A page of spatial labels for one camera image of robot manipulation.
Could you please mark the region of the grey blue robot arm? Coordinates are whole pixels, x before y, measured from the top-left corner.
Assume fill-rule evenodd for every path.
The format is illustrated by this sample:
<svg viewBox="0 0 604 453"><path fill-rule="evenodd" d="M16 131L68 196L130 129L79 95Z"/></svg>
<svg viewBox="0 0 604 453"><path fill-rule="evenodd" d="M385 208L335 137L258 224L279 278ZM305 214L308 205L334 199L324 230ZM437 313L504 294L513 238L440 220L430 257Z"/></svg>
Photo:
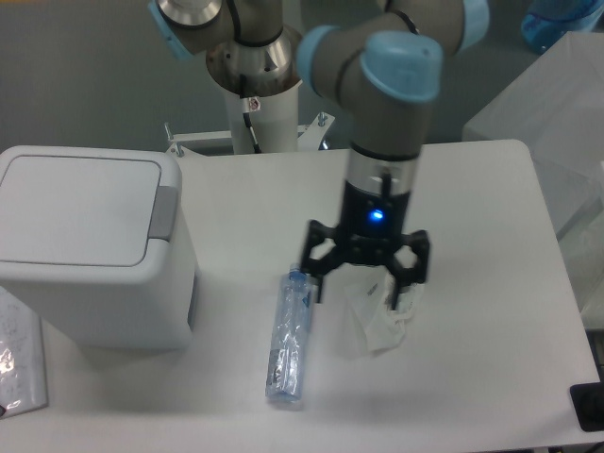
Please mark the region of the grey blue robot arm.
<svg viewBox="0 0 604 453"><path fill-rule="evenodd" d="M322 281L345 263L383 267L388 301L428 277L430 242L403 224L444 58L486 34L484 1L388 1L375 18L349 28L287 27L279 1L152 1L150 14L172 53L204 55L210 76L234 95L234 149L277 149L284 115L262 120L271 96L307 84L352 119L339 222L310 221L302 271Z"/></svg>

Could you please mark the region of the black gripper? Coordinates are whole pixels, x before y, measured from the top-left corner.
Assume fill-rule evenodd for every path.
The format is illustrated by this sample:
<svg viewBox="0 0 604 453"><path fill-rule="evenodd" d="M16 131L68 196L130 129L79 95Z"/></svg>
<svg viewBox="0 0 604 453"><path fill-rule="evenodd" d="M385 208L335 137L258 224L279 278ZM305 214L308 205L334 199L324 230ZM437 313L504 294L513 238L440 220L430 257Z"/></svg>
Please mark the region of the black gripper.
<svg viewBox="0 0 604 453"><path fill-rule="evenodd" d="M428 233L421 229L402 234L410 198L410 193L381 197L345 182L339 224L331 227L317 220L308 222L300 269L316 287L316 303L322 302L326 275L344 263L383 266L394 279L388 295L391 310L398 308L405 288L427 281ZM313 250L327 240L333 242L331 248L321 257L314 257ZM401 250L410 256L409 264L397 257Z"/></svg>

